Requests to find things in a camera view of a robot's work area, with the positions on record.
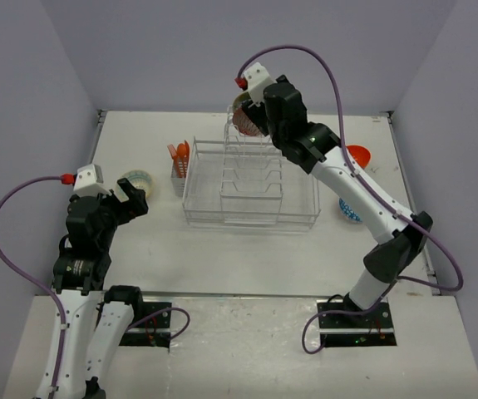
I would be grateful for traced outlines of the yellow patterned bowl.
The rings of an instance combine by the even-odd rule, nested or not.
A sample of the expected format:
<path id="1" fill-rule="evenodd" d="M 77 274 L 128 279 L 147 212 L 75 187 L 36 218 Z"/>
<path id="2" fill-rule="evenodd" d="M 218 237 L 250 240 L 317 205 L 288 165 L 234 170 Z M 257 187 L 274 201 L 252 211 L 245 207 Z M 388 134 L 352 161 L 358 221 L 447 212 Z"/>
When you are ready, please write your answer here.
<path id="1" fill-rule="evenodd" d="M 130 170 L 123 174 L 121 178 L 127 179 L 136 189 L 143 190 L 146 199 L 150 198 L 152 191 L 155 188 L 155 179 L 144 170 Z M 121 202 L 128 200 L 127 194 L 118 184 L 116 184 L 114 191 Z"/>

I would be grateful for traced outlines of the red rimmed patterned bowl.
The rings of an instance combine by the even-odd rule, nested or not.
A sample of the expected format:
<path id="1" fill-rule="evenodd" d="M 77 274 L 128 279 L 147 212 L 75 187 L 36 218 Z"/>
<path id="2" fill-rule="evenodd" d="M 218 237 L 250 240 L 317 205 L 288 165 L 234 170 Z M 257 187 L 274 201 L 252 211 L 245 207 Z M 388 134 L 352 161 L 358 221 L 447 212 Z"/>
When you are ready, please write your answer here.
<path id="1" fill-rule="evenodd" d="M 233 111 L 232 122 L 236 130 L 246 136 L 264 136 L 264 133 L 250 120 L 250 118 L 239 107 Z"/>

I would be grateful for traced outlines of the orange bowl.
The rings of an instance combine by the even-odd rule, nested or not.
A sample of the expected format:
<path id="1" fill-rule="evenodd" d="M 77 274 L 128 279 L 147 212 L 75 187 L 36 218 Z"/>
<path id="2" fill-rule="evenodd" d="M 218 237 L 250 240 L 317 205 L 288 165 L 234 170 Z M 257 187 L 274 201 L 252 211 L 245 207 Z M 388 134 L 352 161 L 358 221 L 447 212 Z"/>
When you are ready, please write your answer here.
<path id="1" fill-rule="evenodd" d="M 362 145 L 347 145 L 346 150 L 351 160 L 354 160 L 362 169 L 366 169 L 372 155 L 368 148 Z"/>

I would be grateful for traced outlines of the dark blue triangle bowl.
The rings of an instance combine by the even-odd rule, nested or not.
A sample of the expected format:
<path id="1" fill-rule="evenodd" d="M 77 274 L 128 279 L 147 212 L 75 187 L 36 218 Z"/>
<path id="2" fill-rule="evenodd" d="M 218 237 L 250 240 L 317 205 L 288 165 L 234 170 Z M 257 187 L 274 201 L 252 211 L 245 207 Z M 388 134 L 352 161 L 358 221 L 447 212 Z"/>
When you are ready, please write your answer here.
<path id="1" fill-rule="evenodd" d="M 362 222 L 361 217 L 342 198 L 338 200 L 338 206 L 345 219 L 356 224 Z"/>

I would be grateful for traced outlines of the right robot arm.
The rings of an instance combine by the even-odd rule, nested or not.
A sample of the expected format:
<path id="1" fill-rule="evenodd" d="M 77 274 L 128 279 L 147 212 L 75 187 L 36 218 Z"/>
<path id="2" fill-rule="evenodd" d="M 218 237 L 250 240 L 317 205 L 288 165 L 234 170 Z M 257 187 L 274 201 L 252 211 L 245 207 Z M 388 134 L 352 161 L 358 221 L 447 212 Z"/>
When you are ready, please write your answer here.
<path id="1" fill-rule="evenodd" d="M 397 203 L 347 154 L 335 132 L 309 121 L 300 92 L 285 76 L 248 74 L 237 83 L 248 95 L 240 106 L 247 121 L 239 127 L 269 136 L 287 160 L 344 200 L 376 240 L 343 306 L 345 320 L 361 327 L 372 318 L 372 305 L 422 251 L 431 216 Z"/>

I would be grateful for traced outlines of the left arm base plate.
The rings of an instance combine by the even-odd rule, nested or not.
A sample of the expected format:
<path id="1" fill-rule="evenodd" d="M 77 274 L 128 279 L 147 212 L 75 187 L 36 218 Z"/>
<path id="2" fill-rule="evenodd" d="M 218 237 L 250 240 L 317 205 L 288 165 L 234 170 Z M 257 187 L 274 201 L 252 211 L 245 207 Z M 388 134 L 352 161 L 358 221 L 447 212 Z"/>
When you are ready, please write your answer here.
<path id="1" fill-rule="evenodd" d="M 143 302 L 141 310 L 135 315 L 134 322 L 143 317 L 170 308 L 169 302 Z M 121 347 L 163 347 L 170 348 L 170 312 L 163 312 L 126 332 L 120 341 Z"/>

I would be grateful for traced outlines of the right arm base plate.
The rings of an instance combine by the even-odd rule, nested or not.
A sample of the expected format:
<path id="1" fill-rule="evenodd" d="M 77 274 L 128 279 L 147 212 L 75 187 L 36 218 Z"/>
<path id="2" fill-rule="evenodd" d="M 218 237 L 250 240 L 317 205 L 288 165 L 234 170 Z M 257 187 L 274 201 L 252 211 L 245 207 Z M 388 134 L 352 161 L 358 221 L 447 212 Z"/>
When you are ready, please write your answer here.
<path id="1" fill-rule="evenodd" d="M 322 315 L 318 320 L 320 341 L 331 347 L 395 347 L 397 345 L 388 302 L 367 315 Z"/>

